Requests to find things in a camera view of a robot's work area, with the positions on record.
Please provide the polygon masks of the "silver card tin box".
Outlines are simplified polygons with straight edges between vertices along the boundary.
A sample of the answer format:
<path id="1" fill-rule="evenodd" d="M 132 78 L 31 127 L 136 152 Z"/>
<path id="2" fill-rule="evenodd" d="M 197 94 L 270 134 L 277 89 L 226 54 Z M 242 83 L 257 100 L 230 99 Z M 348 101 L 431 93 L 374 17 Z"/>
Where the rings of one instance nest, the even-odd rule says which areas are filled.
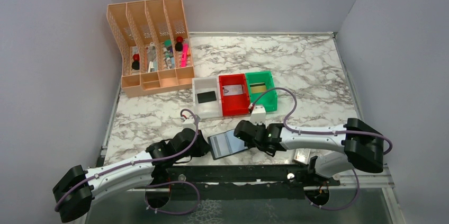
<path id="1" fill-rule="evenodd" d="M 309 163 L 310 155 L 311 155 L 311 149 L 308 149 L 308 148 L 296 149 L 292 160 L 295 163 L 298 163 L 301 165 L 307 165 Z"/>

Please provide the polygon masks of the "black leather card holder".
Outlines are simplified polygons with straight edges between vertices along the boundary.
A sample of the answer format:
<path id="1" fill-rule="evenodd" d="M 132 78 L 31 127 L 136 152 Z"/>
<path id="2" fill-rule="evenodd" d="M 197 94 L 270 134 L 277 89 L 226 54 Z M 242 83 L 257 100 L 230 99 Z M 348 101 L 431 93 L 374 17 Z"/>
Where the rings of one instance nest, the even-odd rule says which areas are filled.
<path id="1" fill-rule="evenodd" d="M 245 142 L 234 136 L 234 129 L 208 137 L 214 160 L 225 158 L 248 150 Z"/>

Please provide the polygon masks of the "red plastic bin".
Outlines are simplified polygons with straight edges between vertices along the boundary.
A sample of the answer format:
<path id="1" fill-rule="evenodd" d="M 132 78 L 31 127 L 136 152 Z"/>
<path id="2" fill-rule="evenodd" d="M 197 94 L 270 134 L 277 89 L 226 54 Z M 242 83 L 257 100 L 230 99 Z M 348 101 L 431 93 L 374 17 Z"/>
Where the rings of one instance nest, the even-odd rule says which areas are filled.
<path id="1" fill-rule="evenodd" d="M 249 113 L 249 93 L 245 74 L 220 75 L 218 77 L 223 116 L 245 115 Z M 244 93 L 234 96 L 223 96 L 223 85 L 242 85 Z"/>

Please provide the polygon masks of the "white plastic bin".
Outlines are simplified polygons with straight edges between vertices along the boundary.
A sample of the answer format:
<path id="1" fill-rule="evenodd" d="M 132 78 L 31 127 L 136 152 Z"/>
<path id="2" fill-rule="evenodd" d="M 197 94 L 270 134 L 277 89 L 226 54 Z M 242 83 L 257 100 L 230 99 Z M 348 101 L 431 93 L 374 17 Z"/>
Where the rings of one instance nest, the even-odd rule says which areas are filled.
<path id="1" fill-rule="evenodd" d="M 194 113 L 203 119 L 223 116 L 218 76 L 192 79 Z"/>

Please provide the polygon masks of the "green plastic bin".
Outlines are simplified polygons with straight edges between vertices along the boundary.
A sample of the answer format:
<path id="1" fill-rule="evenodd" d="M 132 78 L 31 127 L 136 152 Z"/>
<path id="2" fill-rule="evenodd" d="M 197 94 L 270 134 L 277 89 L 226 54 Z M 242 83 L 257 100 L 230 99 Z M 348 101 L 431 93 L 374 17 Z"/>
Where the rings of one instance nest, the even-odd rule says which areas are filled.
<path id="1" fill-rule="evenodd" d="M 273 76 L 270 71 L 245 73 L 245 77 L 251 103 L 257 100 L 264 92 L 275 87 Z M 256 104 L 263 105 L 266 112 L 276 111 L 278 104 L 276 91 L 269 91 L 263 95 Z"/>

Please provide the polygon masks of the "silver patterned credit card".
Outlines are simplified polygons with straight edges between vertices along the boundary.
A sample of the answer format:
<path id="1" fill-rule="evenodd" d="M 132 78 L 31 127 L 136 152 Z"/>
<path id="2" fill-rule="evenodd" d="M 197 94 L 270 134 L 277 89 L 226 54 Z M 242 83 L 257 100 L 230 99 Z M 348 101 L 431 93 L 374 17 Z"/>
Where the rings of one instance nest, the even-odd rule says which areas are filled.
<path id="1" fill-rule="evenodd" d="M 241 95 L 244 93 L 242 85 L 223 85 L 222 86 L 223 96 L 234 96 Z"/>

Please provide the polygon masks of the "peach plastic desk organizer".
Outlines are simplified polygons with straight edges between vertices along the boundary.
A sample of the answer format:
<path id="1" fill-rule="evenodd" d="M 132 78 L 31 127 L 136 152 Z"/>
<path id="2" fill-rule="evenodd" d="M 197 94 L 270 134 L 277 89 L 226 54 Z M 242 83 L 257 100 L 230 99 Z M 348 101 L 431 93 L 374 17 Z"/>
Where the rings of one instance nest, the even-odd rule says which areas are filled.
<path id="1" fill-rule="evenodd" d="M 121 88 L 127 97 L 189 89 L 195 77 L 192 45 L 187 28 L 183 0 L 143 0 L 110 4 L 107 21 L 122 56 Z M 182 36 L 189 45 L 186 67 L 180 67 L 182 52 L 175 51 L 176 38 Z M 163 42 L 173 45 L 175 68 L 167 69 Z M 155 44 L 158 69 L 147 72 L 147 50 Z M 131 68 L 132 56 L 140 55 L 140 69 Z"/>

